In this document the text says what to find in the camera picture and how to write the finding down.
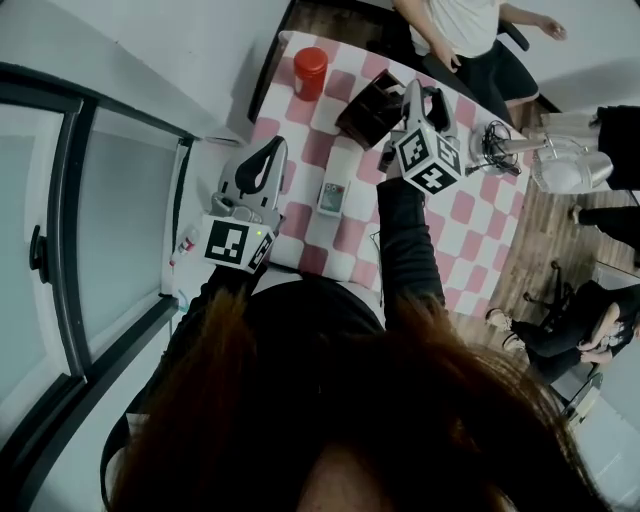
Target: standing person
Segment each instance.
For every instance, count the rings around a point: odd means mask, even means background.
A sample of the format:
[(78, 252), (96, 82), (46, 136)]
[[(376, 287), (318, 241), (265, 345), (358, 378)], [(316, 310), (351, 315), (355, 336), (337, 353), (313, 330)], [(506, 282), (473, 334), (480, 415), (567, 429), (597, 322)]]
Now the standing person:
[(454, 334), (424, 196), (377, 190), (386, 331), (334, 281), (255, 293), (264, 269), (218, 267), (148, 385), (110, 511), (610, 510), (546, 394)]
[(433, 54), (487, 110), (513, 124), (508, 107), (533, 101), (538, 85), (524, 65), (496, 39), (499, 20), (534, 25), (561, 41), (564, 27), (505, 0), (393, 0), (411, 26), (415, 51)]
[(637, 206), (585, 209), (576, 204), (569, 216), (574, 224), (596, 226), (618, 242), (640, 251), (640, 208)]
[(595, 281), (578, 289), (551, 333), (538, 325), (518, 322), (500, 309), (487, 322), (511, 331), (503, 348), (526, 349), (533, 369), (551, 384), (580, 362), (606, 364), (640, 338), (640, 285), (605, 290)]

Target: pink checkered tablecloth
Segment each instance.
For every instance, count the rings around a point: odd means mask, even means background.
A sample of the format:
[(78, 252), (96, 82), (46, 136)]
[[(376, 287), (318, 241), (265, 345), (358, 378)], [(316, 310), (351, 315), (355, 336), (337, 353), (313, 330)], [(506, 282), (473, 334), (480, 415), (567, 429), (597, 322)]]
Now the pink checkered tablecloth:
[[(301, 32), (283, 33), (281, 39), (288, 43), (253, 133), (254, 140), (281, 135), (289, 147), (278, 202), (278, 210), (286, 219), (269, 259), (379, 291), (378, 249), (374, 243), (380, 228), (376, 185), (385, 178), (377, 165), (386, 139), (365, 152), (335, 126), (340, 113), (387, 68), (405, 85), (418, 78), (423, 85), (442, 88), (455, 111), (461, 148), (468, 147), (472, 127), (496, 117), (432, 78), (366, 50)], [(301, 101), (293, 91), (293, 57), (308, 46), (319, 46), (329, 56), (325, 90), (314, 103)], [(351, 149), (360, 159), (341, 218), (316, 211), (329, 153), (335, 144)], [(425, 217), (449, 310), (484, 315), (516, 231), (530, 163), (528, 154), (521, 163), (519, 178), (479, 171), (452, 187), (451, 193), (427, 200)]]

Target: red cup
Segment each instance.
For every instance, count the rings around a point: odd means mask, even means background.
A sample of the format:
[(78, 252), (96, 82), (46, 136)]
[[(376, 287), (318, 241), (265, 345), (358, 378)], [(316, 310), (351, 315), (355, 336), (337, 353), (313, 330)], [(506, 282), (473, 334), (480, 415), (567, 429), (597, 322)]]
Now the red cup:
[(315, 46), (304, 48), (293, 59), (294, 90), (303, 101), (316, 101), (324, 89), (329, 57)]

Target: red lid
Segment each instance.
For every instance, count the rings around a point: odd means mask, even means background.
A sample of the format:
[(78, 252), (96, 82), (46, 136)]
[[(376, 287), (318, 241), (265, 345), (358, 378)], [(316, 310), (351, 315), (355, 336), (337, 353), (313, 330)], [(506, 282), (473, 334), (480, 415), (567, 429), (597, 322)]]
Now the red lid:
[(303, 73), (315, 74), (324, 71), (329, 64), (329, 57), (324, 50), (312, 46), (303, 48), (293, 59), (293, 63)]

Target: brown hair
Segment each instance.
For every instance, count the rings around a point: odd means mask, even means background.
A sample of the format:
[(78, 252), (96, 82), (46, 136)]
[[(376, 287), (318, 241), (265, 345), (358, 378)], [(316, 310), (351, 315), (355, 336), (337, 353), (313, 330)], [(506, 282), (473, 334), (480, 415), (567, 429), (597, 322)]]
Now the brown hair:
[(260, 354), (276, 340), (256, 346), (244, 309), (226, 292), (209, 304), (126, 451), (112, 510), (295, 510), (328, 443), (398, 511), (609, 510), (543, 388), (465, 346), (435, 300), (399, 302), (398, 330), (299, 340), (312, 355), (285, 382)]

